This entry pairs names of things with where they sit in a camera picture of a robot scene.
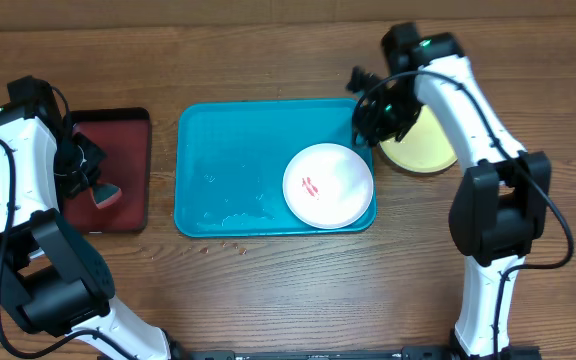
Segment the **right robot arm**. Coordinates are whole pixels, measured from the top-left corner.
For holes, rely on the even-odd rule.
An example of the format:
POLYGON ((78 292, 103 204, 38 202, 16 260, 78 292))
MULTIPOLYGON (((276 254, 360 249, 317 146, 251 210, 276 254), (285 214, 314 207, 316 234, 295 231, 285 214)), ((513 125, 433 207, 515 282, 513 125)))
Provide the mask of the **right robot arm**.
POLYGON ((464 291, 443 358, 540 358, 536 347, 511 345, 507 323, 519 269, 544 230, 548 158, 508 133, 453 34, 422 37, 414 23, 402 23, 383 36, 381 48, 389 77, 355 67, 347 85, 360 97, 353 144, 400 142, 429 108, 463 173, 448 223, 465 257, 464 291))

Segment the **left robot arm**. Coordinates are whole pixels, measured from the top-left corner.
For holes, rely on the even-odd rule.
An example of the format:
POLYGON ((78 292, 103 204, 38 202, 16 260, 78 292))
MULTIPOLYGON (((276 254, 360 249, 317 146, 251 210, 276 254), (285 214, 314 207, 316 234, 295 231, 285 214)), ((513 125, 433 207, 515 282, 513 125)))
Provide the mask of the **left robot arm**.
POLYGON ((143 321, 116 295, 99 252, 60 212, 85 189, 97 203, 117 195, 101 185, 104 152, 73 132, 63 93, 25 76, 0 106, 0 343, 37 359, 72 340, 105 359, 183 359, 181 345, 143 321))

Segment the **white plastic plate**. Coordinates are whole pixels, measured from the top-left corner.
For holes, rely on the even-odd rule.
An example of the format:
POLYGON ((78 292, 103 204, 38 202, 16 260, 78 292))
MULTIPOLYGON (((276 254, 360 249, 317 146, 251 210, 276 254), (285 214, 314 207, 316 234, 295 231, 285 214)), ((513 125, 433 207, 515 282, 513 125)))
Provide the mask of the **white plastic plate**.
POLYGON ((309 146, 288 163, 284 200, 302 222, 324 230, 346 227, 363 216, 374 195, 372 172, 352 149, 333 143, 309 146))

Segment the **yellow-green plastic plate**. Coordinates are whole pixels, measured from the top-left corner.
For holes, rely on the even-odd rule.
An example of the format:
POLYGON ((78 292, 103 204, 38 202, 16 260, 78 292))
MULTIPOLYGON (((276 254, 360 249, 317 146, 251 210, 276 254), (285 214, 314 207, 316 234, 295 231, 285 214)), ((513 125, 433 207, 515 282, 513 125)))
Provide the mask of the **yellow-green plastic plate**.
POLYGON ((421 108, 417 122, 401 141, 382 141, 379 148, 392 163, 418 174, 441 172, 457 161, 447 136, 428 106, 421 108))

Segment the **red and green sponge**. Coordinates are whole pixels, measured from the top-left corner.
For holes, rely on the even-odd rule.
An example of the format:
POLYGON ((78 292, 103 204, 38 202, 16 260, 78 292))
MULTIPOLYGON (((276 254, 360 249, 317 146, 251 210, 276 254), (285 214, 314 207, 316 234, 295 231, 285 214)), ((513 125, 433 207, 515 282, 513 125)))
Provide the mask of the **red and green sponge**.
POLYGON ((122 196, 122 190, 111 183, 96 183, 90 190, 93 202, 98 209, 113 205, 122 196))

